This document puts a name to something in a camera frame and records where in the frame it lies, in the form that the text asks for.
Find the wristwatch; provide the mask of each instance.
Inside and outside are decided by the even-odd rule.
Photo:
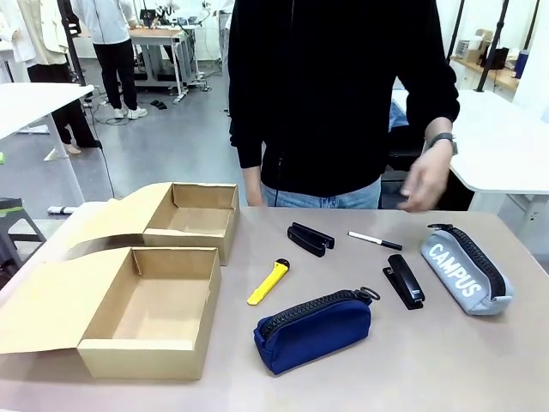
[[[451,133],[441,133],[439,135],[436,135],[431,140],[429,148],[432,148],[439,140],[448,140],[450,143],[452,143],[452,155],[457,155],[457,144],[455,144],[454,135],[452,135]]]

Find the person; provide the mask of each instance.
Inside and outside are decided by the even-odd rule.
[[[91,33],[114,118],[124,118],[127,114],[130,120],[136,120],[147,116],[147,110],[137,105],[134,49],[128,33],[128,25],[130,29],[136,28],[137,20],[131,1],[70,0],[70,3],[76,17]],[[122,108],[117,73],[128,110]]]
[[[429,147],[413,164],[399,207],[432,209],[455,152],[459,112],[436,1],[341,6],[344,29],[333,31],[323,26],[334,19],[332,0],[236,1],[229,103],[248,204],[376,209],[398,77],[409,92],[409,123],[425,131]],[[365,48],[369,41],[375,47]],[[353,81],[334,76],[338,56],[357,53],[368,60]]]
[[[66,56],[69,45],[57,1],[2,0],[0,39],[12,42],[15,61],[27,66],[31,82],[71,83]],[[99,147],[79,100],[51,115],[67,153],[81,152],[71,144],[73,136],[79,148]]]
[[[229,39],[231,36],[232,9],[235,0],[224,0],[219,9],[221,70],[225,86],[226,112],[229,113]]]

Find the marker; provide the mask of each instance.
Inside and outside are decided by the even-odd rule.
[[[397,245],[396,243],[388,242],[387,240],[381,240],[378,238],[372,238],[371,236],[366,236],[365,234],[360,234],[356,232],[347,232],[348,236],[351,236],[352,238],[365,240],[366,242],[375,243],[376,245],[385,246],[389,249],[395,249],[396,251],[401,251],[402,246]]]
[[[290,263],[286,259],[278,259],[274,262],[273,271],[265,278],[259,288],[254,290],[248,298],[248,305],[255,306],[263,300],[270,290],[279,282],[280,279],[290,270]]]

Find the gray pencil case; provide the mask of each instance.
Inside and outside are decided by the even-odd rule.
[[[452,225],[429,225],[435,232],[421,254],[469,315],[496,315],[513,300],[513,287],[486,254]]]

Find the black stapler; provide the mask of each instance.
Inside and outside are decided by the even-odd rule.
[[[331,236],[296,222],[288,228],[288,238],[319,258],[324,256],[326,248],[334,249],[335,246],[335,239]]]
[[[425,295],[404,257],[402,255],[392,255],[389,257],[389,264],[390,268],[383,269],[383,273],[401,297],[404,305],[410,311],[421,309]]]

